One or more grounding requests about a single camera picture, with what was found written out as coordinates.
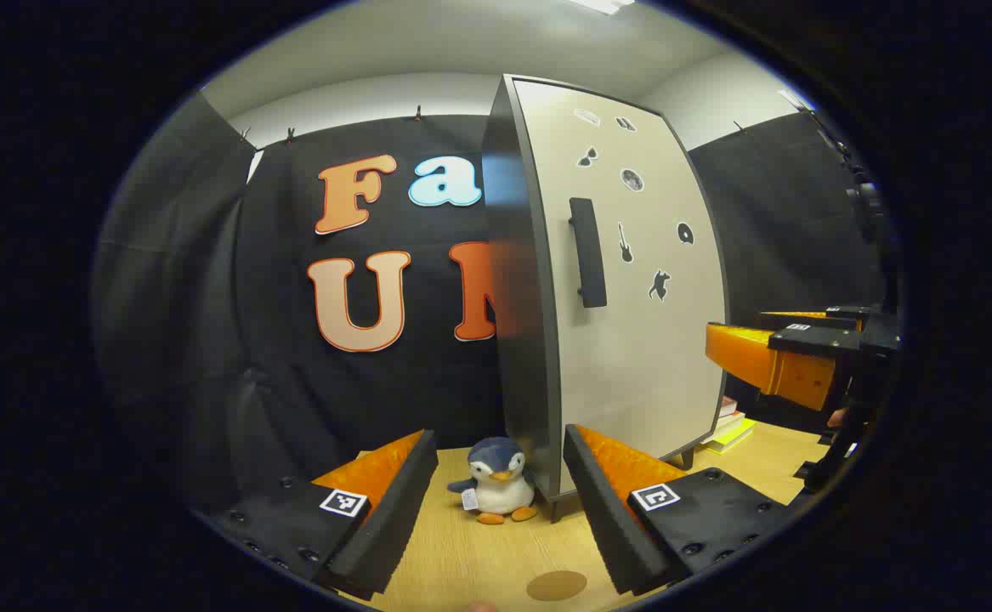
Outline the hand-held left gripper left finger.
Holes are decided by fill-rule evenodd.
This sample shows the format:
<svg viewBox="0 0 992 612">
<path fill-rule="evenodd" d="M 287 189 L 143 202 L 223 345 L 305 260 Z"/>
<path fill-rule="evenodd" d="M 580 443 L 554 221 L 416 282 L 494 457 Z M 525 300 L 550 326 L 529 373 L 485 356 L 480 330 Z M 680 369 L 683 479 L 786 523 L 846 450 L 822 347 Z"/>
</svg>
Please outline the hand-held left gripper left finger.
<svg viewBox="0 0 992 612">
<path fill-rule="evenodd" d="M 244 492 L 207 523 L 293 580 L 362 600 L 386 592 L 438 466 L 421 429 L 313 479 Z"/>
</svg>

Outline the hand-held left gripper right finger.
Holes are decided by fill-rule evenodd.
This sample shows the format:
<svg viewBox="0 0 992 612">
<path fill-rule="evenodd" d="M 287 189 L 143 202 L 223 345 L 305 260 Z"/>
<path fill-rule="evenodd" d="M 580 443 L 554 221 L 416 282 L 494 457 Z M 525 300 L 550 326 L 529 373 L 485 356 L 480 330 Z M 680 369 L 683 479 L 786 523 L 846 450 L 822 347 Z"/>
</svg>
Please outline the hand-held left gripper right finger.
<svg viewBox="0 0 992 612">
<path fill-rule="evenodd" d="M 764 540 L 791 508 L 725 470 L 684 472 L 577 423 L 563 462 L 618 593 L 687 580 Z"/>
</svg>

